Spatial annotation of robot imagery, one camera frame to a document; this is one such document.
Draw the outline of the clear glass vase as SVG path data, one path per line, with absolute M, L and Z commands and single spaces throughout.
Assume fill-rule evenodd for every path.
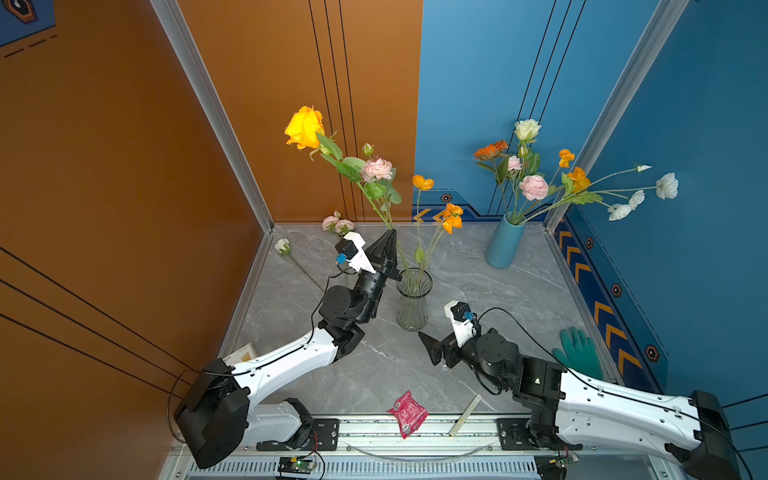
M 432 276 L 419 268 L 408 268 L 396 288 L 400 303 L 396 314 L 397 324 L 406 331 L 419 331 L 428 322 L 427 296 L 432 292 Z

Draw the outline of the white pink bud stem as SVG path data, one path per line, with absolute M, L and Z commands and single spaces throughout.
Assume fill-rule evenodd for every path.
M 311 275 L 310 273 L 301 265 L 301 263 L 293 256 L 292 254 L 292 246 L 290 243 L 290 240 L 287 238 L 280 238 L 275 242 L 274 248 L 277 250 L 279 255 L 291 261 L 298 269 L 299 271 L 320 291 L 323 291 L 324 288 L 322 285 L 320 285 Z

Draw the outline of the teal ceramic vase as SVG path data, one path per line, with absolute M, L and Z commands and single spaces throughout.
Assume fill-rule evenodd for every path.
M 497 269 L 508 268 L 516 256 L 525 226 L 510 221 L 511 214 L 500 220 L 485 251 L 486 262 Z

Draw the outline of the yellow rose pink spray stem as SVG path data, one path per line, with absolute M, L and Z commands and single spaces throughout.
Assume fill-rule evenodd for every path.
M 326 135 L 322 113 L 309 106 L 302 106 L 292 115 L 284 134 L 287 145 L 307 149 L 311 160 L 322 158 L 355 185 L 386 227 L 394 228 L 392 208 L 402 202 L 394 186 L 397 169 L 376 156 L 371 144 L 364 145 L 364 158 L 345 155 L 333 135 Z

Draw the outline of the orange gerbera daisy stem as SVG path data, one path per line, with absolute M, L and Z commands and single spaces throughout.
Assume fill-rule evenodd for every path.
M 496 193 L 492 195 L 491 204 L 488 210 L 489 214 L 502 214 L 502 204 L 507 200 L 506 193 L 510 158 L 509 149 L 509 143 L 500 140 L 477 150 L 474 154 L 475 165 L 492 173 L 497 190 L 499 191 L 499 198 L 496 198 Z

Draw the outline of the pink ranunculus stem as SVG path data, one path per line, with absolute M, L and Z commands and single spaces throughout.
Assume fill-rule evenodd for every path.
M 540 155 L 527 153 L 523 157 L 512 155 L 507 161 L 507 180 L 512 187 L 512 200 L 505 219 L 512 225 L 525 222 L 524 207 L 530 202 L 545 199 L 550 193 L 548 181 L 539 173 Z

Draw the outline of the cream white rose stem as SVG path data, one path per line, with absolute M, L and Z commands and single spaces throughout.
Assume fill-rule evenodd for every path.
M 513 222 L 520 218 L 518 203 L 522 196 L 522 184 L 526 177 L 536 175 L 539 170 L 540 156 L 532 150 L 532 145 L 537 141 L 540 130 L 541 124 L 534 119 L 515 123 L 514 138 L 517 140 L 517 152 L 508 159 L 508 179 L 513 187 L 510 204 L 512 209 L 508 212 L 508 219 Z

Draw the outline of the yellow orange poppy stem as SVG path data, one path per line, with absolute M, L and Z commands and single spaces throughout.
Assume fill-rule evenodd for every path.
M 555 197 L 560 190 L 564 191 L 565 197 L 581 194 L 582 192 L 587 191 L 591 186 L 592 181 L 588 178 L 587 174 L 581 167 L 573 166 L 573 162 L 576 159 L 575 154 L 569 149 L 562 149 L 559 151 L 558 156 L 559 161 L 557 172 L 562 173 L 567 178 L 567 180 L 565 185 L 551 185 L 551 196 Z M 534 218 L 540 216 L 547 208 L 552 207 L 554 204 L 555 201 L 542 203 L 541 201 L 537 200 L 532 207 L 524 212 L 524 218 L 526 220 L 533 220 Z

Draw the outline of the white pink peony stem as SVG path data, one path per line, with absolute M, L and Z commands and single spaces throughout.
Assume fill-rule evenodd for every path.
M 559 207 L 597 204 L 606 209 L 608 213 L 608 220 L 613 222 L 623 220 L 635 210 L 637 210 L 645 201 L 648 192 L 654 193 L 660 200 L 675 199 L 679 193 L 679 179 L 674 172 L 669 172 L 662 175 L 652 185 L 632 188 L 605 188 L 603 186 L 606 181 L 616 177 L 630 174 L 642 174 L 644 172 L 650 171 L 651 169 L 651 165 L 637 164 L 632 168 L 616 171 L 597 180 L 591 180 L 588 177 L 592 181 L 592 184 L 588 190 L 582 192 L 581 194 L 572 195 L 569 197 L 564 196 L 563 190 L 560 190 L 555 197 L 552 197 L 550 190 L 549 195 L 540 201 L 542 203 L 555 201 L 555 204 L 552 207 L 547 208 L 540 216 L 548 214 Z M 560 173 L 560 178 L 557 181 L 548 181 L 548 183 L 550 187 L 551 185 L 560 186 L 565 185 L 566 180 L 567 178 L 562 173 Z M 535 202 L 528 203 L 524 207 L 524 212 L 534 204 Z

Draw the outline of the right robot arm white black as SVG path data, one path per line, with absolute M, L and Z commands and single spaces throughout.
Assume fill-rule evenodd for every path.
M 717 397 L 657 395 L 520 353 L 495 329 L 459 342 L 419 335 L 431 362 L 465 363 L 491 394 L 530 411 L 525 439 L 539 449 L 608 446 L 663 458 L 695 479 L 738 479 L 737 453 Z

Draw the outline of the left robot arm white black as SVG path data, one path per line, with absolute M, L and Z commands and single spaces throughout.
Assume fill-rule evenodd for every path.
M 348 262 L 357 280 L 352 288 L 330 285 L 324 290 L 310 315 L 308 334 L 253 360 L 210 362 L 177 406 L 173 418 L 198 468 L 211 468 L 240 447 L 300 450 L 316 445 L 315 420 L 298 399 L 268 404 L 266 398 L 349 355 L 365 336 L 363 324 L 376 317 L 387 281 L 402 278 L 394 229 L 371 244 L 349 233 L 336 250 L 338 262 Z

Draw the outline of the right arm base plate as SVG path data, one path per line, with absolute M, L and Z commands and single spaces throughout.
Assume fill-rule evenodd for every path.
M 547 450 L 553 452 L 580 451 L 582 444 L 567 444 L 559 438 L 537 440 L 528 430 L 527 418 L 502 417 L 496 420 L 497 436 L 503 451 Z

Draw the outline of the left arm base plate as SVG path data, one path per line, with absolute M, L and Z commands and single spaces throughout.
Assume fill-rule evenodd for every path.
M 283 442 L 264 441 L 256 445 L 257 451 L 336 451 L 339 440 L 340 421 L 336 418 L 314 419 L 311 425 L 302 424 L 299 430 Z

